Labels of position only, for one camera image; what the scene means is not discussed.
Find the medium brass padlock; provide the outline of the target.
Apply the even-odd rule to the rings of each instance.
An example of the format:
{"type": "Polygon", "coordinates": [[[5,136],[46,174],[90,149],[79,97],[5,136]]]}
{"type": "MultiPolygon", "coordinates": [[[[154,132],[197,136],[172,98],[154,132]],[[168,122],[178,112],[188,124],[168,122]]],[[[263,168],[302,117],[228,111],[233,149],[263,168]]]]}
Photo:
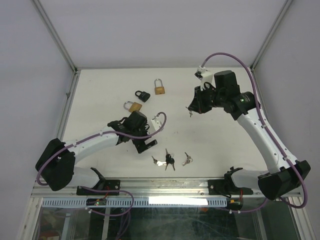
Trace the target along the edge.
{"type": "Polygon", "coordinates": [[[132,113],[134,111],[140,111],[142,108],[142,105],[137,102],[132,102],[132,101],[126,101],[123,104],[123,108],[127,110],[128,112],[132,113]]]}

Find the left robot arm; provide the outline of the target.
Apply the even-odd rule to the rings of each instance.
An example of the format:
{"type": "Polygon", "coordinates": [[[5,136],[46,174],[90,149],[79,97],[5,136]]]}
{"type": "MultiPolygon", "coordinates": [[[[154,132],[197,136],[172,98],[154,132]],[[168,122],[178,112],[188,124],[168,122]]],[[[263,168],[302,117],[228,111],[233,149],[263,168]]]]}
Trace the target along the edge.
{"type": "Polygon", "coordinates": [[[106,178],[95,168],[81,168],[76,164],[105,148],[131,141],[138,154],[157,145],[157,140],[148,142],[150,125],[147,117],[133,111],[128,117],[109,122],[101,130],[80,140],[62,141],[52,139],[35,165],[36,182],[60,191],[67,186],[86,187],[93,194],[108,189],[106,178]]]}

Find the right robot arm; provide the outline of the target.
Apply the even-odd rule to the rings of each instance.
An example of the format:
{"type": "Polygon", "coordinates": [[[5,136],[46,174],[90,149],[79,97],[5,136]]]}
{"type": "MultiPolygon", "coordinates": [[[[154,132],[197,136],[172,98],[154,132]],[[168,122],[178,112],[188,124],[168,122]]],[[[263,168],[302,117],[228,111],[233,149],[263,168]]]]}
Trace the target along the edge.
{"type": "Polygon", "coordinates": [[[204,114],[212,108],[222,108],[247,132],[266,164],[266,171],[231,167],[224,174],[223,194],[234,194],[241,188],[260,190],[269,200],[301,186],[311,170],[306,160],[300,161],[275,134],[255,95],[241,92],[236,75],[231,70],[212,73],[199,67],[194,74],[201,83],[194,88],[188,106],[190,112],[204,114]]]}

